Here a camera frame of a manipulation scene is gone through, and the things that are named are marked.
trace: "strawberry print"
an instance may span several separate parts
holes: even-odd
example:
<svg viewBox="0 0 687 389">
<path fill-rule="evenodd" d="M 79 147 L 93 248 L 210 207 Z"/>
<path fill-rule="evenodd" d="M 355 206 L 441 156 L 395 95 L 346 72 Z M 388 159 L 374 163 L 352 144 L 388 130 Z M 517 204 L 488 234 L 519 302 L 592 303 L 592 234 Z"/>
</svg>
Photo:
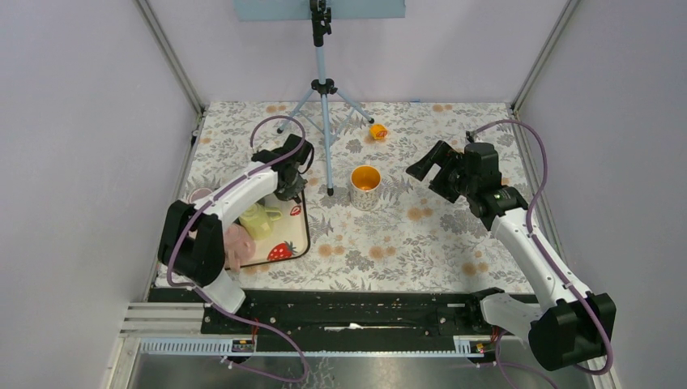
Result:
<svg viewBox="0 0 687 389">
<path fill-rule="evenodd" d="M 295 253 L 296 247 L 293 246 L 293 242 L 284 242 L 275 246 L 275 248 L 270 251 L 267 260 L 270 262 L 280 261 L 282 259 L 291 258 Z"/>
</svg>

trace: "floral tablecloth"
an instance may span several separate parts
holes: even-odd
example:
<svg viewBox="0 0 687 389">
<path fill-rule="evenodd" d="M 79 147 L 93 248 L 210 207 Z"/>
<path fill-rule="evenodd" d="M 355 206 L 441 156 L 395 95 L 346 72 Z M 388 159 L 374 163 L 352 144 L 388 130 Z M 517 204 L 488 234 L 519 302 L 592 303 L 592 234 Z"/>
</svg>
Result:
<svg viewBox="0 0 687 389">
<path fill-rule="evenodd" d="M 212 103 L 198 139 L 182 198 L 198 188 L 226 183 L 249 161 L 249 136 L 255 125 L 274 114 L 288 114 L 295 103 Z M 242 287 L 260 289 L 333 289 L 407 292 L 473 292 L 489 287 L 531 293 L 531 287 L 508 251 L 490 237 L 468 210 L 464 199 L 451 204 L 404 170 L 438 141 L 457 149 L 465 131 L 507 118 L 505 104 L 366 103 L 364 108 L 389 130 L 383 142 L 369 136 L 369 124 L 357 113 L 331 147 L 334 196 L 326 195 L 322 133 L 300 118 L 315 160 L 305 189 L 310 230 L 309 252 L 299 259 L 241 269 L 231 273 Z M 350 107 L 331 103 L 334 130 Z M 303 108 L 322 125 L 319 103 Z M 276 134 L 278 121 L 256 137 L 258 148 L 279 146 L 288 133 Z M 501 158 L 504 183 L 531 197 L 515 137 L 505 127 L 484 132 Z M 348 177 L 354 167 L 370 164 L 382 172 L 381 201 L 371 212 L 350 205 Z M 166 286 L 160 266 L 156 285 Z"/>
</svg>

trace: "white wall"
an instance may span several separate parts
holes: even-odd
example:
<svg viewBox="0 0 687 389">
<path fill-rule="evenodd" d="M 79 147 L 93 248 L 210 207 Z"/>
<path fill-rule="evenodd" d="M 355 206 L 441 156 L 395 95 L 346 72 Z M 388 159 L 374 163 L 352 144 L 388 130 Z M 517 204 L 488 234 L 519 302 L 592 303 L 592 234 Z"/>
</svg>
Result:
<svg viewBox="0 0 687 389">
<path fill-rule="evenodd" d="M 309 21 L 240 23 L 231 0 L 151 2 L 201 98 L 300 100 Z M 357 100 L 512 101 L 565 0 L 407 0 L 405 19 L 334 20 L 327 75 Z"/>
<path fill-rule="evenodd" d="M 687 2 L 582 2 L 525 103 L 571 267 L 617 304 L 625 389 L 684 387 Z"/>
<path fill-rule="evenodd" d="M 194 114 L 132 1 L 0 2 L 0 387 L 98 387 Z"/>
</svg>

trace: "tripod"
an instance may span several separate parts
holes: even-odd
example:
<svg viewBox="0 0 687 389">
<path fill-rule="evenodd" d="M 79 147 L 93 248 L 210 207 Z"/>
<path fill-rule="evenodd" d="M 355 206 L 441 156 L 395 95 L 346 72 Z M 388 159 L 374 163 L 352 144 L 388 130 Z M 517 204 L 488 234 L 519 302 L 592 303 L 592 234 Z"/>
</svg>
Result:
<svg viewBox="0 0 687 389">
<path fill-rule="evenodd" d="M 331 34 L 331 8 L 326 6 L 326 0 L 310 0 L 310 12 L 312 14 L 312 21 L 313 21 L 313 41 L 315 44 L 315 53 L 317 54 L 317 60 L 318 60 L 318 78 L 314 79 L 312 83 L 310 83 L 310 88 L 308 91 L 305 93 L 301 101 L 298 102 L 298 105 L 296 108 L 291 111 L 289 114 L 290 118 L 293 118 L 294 116 L 298 115 L 299 113 L 310 122 L 313 126 L 315 126 L 318 130 L 320 130 L 324 134 L 324 152 L 325 152 L 325 157 L 326 157 L 326 192 L 328 195 L 332 196 L 334 194 L 334 183 L 332 182 L 332 177 L 331 177 L 331 151 L 330 147 L 336 140 L 337 136 L 339 135 L 339 132 L 341 131 L 342 128 L 344 128 L 348 124 L 348 120 L 350 120 L 351 116 L 353 115 L 354 112 L 358 112 L 361 114 L 370 124 L 374 123 L 374 119 L 372 119 L 362 108 L 361 106 L 356 103 L 355 101 L 351 100 L 346 93 L 344 93 L 341 89 L 338 89 L 337 87 L 334 86 L 334 80 L 333 79 L 328 79 L 325 74 L 325 64 L 324 64 L 324 35 Z M 320 101 L 322 102 L 322 123 L 324 128 L 320 128 L 317 124 L 315 124 L 312 119 L 309 117 L 305 116 L 301 112 L 301 108 L 303 108 L 303 104 L 312 96 L 313 92 L 316 92 L 320 94 Z M 337 94 L 339 95 L 344 101 L 346 101 L 349 105 L 351 105 L 351 112 L 348 113 L 348 116 L 346 117 L 346 120 L 344 120 L 341 125 L 339 126 L 339 129 L 332 134 L 331 133 L 331 124 L 329 123 L 329 105 L 327 103 L 327 95 L 334 95 Z M 279 128 L 277 129 L 278 133 L 284 132 L 284 129 L 286 126 L 290 123 L 290 121 L 285 120 L 279 125 Z"/>
</svg>

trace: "small orange object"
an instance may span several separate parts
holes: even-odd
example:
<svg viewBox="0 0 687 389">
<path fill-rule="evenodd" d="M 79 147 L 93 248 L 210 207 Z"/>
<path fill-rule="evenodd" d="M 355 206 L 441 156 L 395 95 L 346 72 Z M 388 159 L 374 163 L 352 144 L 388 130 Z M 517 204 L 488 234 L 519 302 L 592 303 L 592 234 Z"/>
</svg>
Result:
<svg viewBox="0 0 687 389">
<path fill-rule="evenodd" d="M 389 134 L 389 131 L 387 131 L 386 127 L 382 126 L 381 124 L 373 124 L 369 128 L 369 134 L 372 135 L 372 139 L 379 140 L 384 139 L 386 135 Z"/>
</svg>

